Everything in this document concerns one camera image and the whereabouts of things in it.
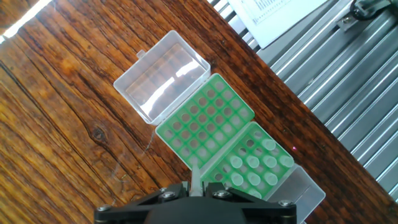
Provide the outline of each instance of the corrugated metal surface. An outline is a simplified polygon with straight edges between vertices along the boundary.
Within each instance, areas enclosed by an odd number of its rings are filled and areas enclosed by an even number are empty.
[[[330,0],[260,49],[227,0],[208,0],[398,202],[398,18],[344,31],[350,0]]]

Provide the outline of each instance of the wooden table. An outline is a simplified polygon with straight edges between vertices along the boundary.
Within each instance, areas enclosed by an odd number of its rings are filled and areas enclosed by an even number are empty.
[[[388,194],[205,0],[55,1],[0,45],[1,223],[90,223],[104,203],[190,180],[113,88],[172,29],[326,192],[308,223],[398,223]]]

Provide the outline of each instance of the clear plastic box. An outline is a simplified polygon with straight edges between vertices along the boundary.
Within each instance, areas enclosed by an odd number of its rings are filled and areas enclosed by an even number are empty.
[[[137,56],[139,60],[114,82],[114,87],[147,124],[160,125],[210,77],[209,63],[174,30]],[[208,163],[223,153],[220,149]],[[202,167],[200,174],[206,169],[208,166]],[[297,223],[302,223],[324,198],[324,191],[295,164],[264,200],[295,202]]]
[[[158,125],[210,76],[210,65],[174,30],[113,84],[147,124]]]
[[[297,164],[285,174],[264,200],[290,200],[297,206],[297,223],[302,223],[316,209],[326,193]]]

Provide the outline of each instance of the wood knot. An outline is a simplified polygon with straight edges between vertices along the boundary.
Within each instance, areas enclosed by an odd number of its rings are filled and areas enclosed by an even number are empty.
[[[106,141],[105,133],[101,128],[95,128],[93,131],[93,137],[99,141]]]

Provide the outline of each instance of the screw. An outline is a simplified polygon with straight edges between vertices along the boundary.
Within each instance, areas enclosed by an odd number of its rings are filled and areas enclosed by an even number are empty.
[[[350,23],[351,20],[353,20],[353,18],[352,18],[351,16],[347,16],[347,17],[345,17],[345,18],[343,19],[343,23],[344,23],[344,24]]]
[[[101,206],[101,207],[98,207],[98,208],[97,208],[97,211],[103,212],[103,211],[107,211],[107,210],[109,210],[109,209],[111,209],[111,208],[112,208],[112,206],[110,206],[110,205],[103,205],[103,206]]]
[[[283,207],[289,206],[291,204],[292,204],[292,202],[290,200],[281,200],[281,201],[279,201],[279,205],[283,206]]]
[[[213,196],[218,197],[218,198],[225,198],[228,195],[229,195],[229,192],[226,190],[219,190],[219,191],[213,193]]]
[[[175,193],[174,192],[164,192],[163,194],[162,194],[162,197],[163,198],[172,198],[172,197],[174,197],[175,196]]]

